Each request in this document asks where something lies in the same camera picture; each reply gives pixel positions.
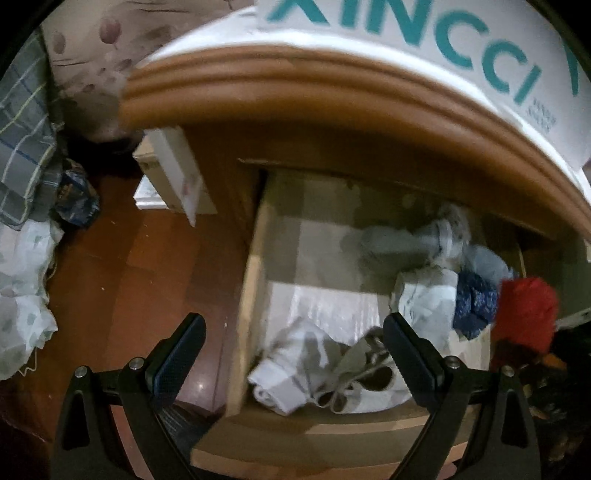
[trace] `white cloth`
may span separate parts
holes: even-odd
[[[449,332],[456,311],[457,273],[425,267],[398,275],[390,308],[400,312],[421,338],[449,355]]]
[[[314,323],[297,319],[248,375],[254,397],[280,415],[312,400],[341,358],[340,346]]]
[[[44,280],[62,235],[50,220],[27,220],[19,232],[0,225],[0,380],[13,376],[57,331]]]
[[[373,329],[344,355],[314,402],[333,413],[371,413],[400,405],[411,394],[382,342],[382,329]]]

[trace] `open drawer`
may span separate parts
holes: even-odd
[[[317,324],[323,314],[338,318],[342,325],[321,326],[349,344],[363,335],[361,330],[383,321],[395,275],[377,276],[359,268],[359,235],[379,224],[412,231],[432,220],[440,204],[435,197],[402,187],[375,189],[280,171],[269,175],[246,266],[226,414],[194,447],[194,466],[250,479],[392,475],[426,422],[425,409],[409,401],[380,413],[337,415],[306,406],[281,417],[252,399],[246,377],[261,350],[287,326],[288,317],[309,313]],[[486,244],[480,216],[469,212],[469,220],[473,242]],[[497,253],[518,268],[518,255],[509,250]],[[289,288],[325,289],[334,305],[326,313],[297,302],[286,304],[278,296]],[[358,314],[348,311],[355,301],[367,318],[351,318]],[[353,331],[360,323],[360,331]],[[488,367],[488,348],[483,338],[472,351],[472,361],[476,355],[482,368]],[[448,461],[462,456],[473,419],[469,411]]]

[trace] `label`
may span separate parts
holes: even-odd
[[[591,155],[591,82],[525,0],[258,0],[263,30],[357,38],[428,60],[513,110],[575,170]]]

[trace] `blue plaid blanket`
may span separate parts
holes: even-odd
[[[56,199],[63,121],[43,35],[34,31],[0,80],[0,222],[45,221]]]

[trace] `fabric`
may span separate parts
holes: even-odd
[[[0,380],[57,330],[44,279],[62,234],[52,221],[27,220],[19,232],[0,226]]]
[[[440,267],[425,267],[398,275],[390,300],[421,338],[442,354],[449,351],[449,332],[456,310],[457,273]]]
[[[70,130],[96,143],[127,137],[117,118],[126,78],[147,55],[254,0],[64,0],[43,22]]]
[[[372,329],[350,347],[314,403],[337,414],[371,413],[396,407],[411,398],[381,328]]]
[[[468,339],[476,338],[495,320],[498,303],[496,286],[470,271],[457,279],[456,310],[453,327]]]
[[[503,280],[512,280],[514,277],[505,261],[482,245],[467,245],[464,248],[464,269],[480,275],[498,289]]]
[[[65,159],[64,174],[57,194],[56,212],[66,222],[89,227],[100,213],[99,196],[88,181],[82,165]]]
[[[544,280],[537,277],[505,280],[492,339],[506,339],[546,354],[556,329],[557,315],[556,292]]]
[[[0,221],[47,220],[61,179],[63,126],[40,30],[0,80]]]
[[[471,234],[464,210],[445,204],[439,218],[414,233],[389,226],[363,230],[360,248],[364,261],[376,273],[395,277],[399,272],[426,264],[459,270]]]
[[[309,320],[297,319],[248,375],[255,399],[280,415],[311,401],[340,361],[340,346]]]

